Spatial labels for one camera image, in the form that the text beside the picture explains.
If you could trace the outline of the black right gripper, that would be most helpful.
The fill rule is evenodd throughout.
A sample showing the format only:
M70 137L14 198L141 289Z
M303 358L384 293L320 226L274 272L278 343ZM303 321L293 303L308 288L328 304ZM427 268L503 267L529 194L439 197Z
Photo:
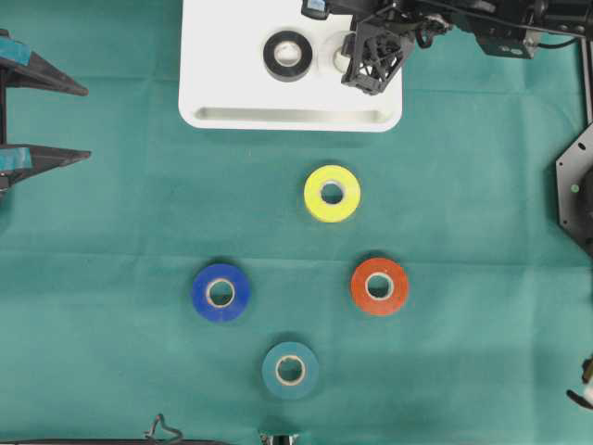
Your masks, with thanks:
M341 54L349 58L341 83L366 95L382 94L418 46L431 46L454 25L449 13L419 1L347 1L350 33Z

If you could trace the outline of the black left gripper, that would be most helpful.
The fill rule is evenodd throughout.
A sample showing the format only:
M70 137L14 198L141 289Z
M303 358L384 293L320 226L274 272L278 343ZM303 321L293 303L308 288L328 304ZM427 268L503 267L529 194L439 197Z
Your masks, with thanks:
M90 151L51 146L4 146L7 144L6 89L31 88L68 95L87 96L89 91L69 75L1 31L1 199L8 190L5 176L33 176L89 159Z

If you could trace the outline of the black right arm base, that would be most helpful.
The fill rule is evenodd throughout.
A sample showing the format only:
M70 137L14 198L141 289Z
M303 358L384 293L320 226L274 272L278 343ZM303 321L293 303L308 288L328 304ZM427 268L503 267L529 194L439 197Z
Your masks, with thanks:
M592 43L580 44L586 128L557 158L558 220L561 229L592 257Z

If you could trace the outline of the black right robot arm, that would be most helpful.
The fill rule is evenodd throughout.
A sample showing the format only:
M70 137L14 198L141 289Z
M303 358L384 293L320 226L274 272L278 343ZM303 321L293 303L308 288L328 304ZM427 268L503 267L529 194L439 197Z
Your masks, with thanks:
M380 95L412 51L432 46L454 28L472 34L495 57L531 58L541 36L592 40L590 1L354 1L342 4L352 17L342 55L349 58L341 83Z

